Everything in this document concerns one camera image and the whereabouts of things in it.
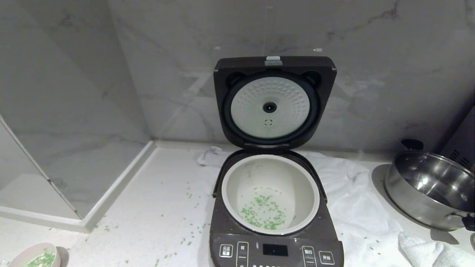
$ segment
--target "white inner pot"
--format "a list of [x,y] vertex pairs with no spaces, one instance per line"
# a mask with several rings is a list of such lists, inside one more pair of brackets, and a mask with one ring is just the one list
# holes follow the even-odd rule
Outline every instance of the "white inner pot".
[[226,209],[246,228],[286,235],[308,225],[320,205],[312,176],[299,164],[275,155],[255,155],[234,164],[224,176]]

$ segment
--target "control panel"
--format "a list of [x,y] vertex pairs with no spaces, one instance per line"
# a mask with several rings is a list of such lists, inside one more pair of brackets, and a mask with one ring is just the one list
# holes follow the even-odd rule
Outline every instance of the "control panel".
[[216,267],[342,267],[337,240],[213,234],[211,258]]

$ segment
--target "white towel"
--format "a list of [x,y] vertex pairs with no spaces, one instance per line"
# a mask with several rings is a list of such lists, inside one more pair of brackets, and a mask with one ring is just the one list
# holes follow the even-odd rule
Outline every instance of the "white towel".
[[445,242],[400,233],[399,246],[414,267],[475,266],[475,256]]
[[[343,242],[345,266],[410,266],[398,250],[400,225],[389,218],[377,197],[368,190],[368,169],[316,152],[299,153],[320,176],[338,239]],[[215,170],[229,155],[218,147],[210,147],[198,158],[198,163]]]

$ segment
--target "white countertop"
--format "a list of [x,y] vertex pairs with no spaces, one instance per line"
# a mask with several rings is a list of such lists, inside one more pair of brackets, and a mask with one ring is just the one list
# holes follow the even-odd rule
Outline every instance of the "white countertop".
[[[217,177],[215,172],[201,168],[196,159],[209,144],[160,142],[157,145],[157,150],[91,234],[0,218],[0,267],[22,250],[41,242],[68,249],[69,267],[207,266],[208,224],[214,205],[211,193]],[[322,153],[352,160],[361,158],[355,153]],[[370,183],[370,189],[383,207],[406,232],[431,240],[429,229],[401,215],[378,193],[388,157],[365,155],[363,158],[372,161],[356,162],[370,170],[370,179],[376,181],[376,186]],[[457,247],[474,253],[469,242],[471,232],[458,229],[450,234],[460,242]]]

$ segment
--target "display screen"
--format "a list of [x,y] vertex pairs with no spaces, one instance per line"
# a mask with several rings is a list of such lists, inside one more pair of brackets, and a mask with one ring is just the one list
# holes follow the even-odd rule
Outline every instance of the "display screen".
[[264,255],[273,255],[273,256],[289,256],[287,251],[287,246],[284,245],[271,245],[271,244],[262,244],[262,250]]

